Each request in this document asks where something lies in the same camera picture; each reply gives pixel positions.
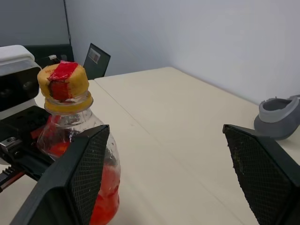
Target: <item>bottle cap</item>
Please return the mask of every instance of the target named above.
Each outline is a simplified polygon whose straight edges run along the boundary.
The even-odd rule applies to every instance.
[[[61,61],[42,69],[37,75],[42,94],[58,101],[78,97],[89,87],[85,69],[75,62]]]

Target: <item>table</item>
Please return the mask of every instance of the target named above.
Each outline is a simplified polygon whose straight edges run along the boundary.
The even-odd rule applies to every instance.
[[[96,82],[157,141],[161,152],[175,159],[193,177],[193,183],[215,197],[238,223],[257,224],[238,184],[222,127],[253,128],[258,106],[170,67]],[[299,136],[298,129],[279,142],[298,164]],[[229,224],[202,220],[203,211],[196,206],[197,200],[193,202],[199,209],[185,215],[195,221],[185,224]],[[216,208],[210,210],[214,217],[220,215]]]

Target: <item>white wall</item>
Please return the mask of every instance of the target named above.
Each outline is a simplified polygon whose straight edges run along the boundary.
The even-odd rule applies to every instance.
[[[69,44],[63,0],[0,2],[0,46]]]
[[[75,59],[107,75],[173,66],[260,101],[300,94],[299,0],[67,0]]]

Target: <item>black mesh surface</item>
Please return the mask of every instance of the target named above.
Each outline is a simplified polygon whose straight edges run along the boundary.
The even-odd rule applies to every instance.
[[[260,225],[274,225],[293,184],[253,137],[227,127],[224,131],[233,167]]]
[[[106,140],[103,136],[100,134],[94,136],[71,178],[71,194],[83,225],[88,225],[90,222],[97,198],[95,193],[100,189],[105,153],[98,149],[105,149],[105,147]]]

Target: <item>gray plastic part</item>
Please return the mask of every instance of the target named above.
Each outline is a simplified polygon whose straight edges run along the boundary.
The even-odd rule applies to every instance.
[[[276,140],[288,138],[300,124],[300,103],[298,96],[289,99],[271,98],[259,105],[255,118],[257,132]]]

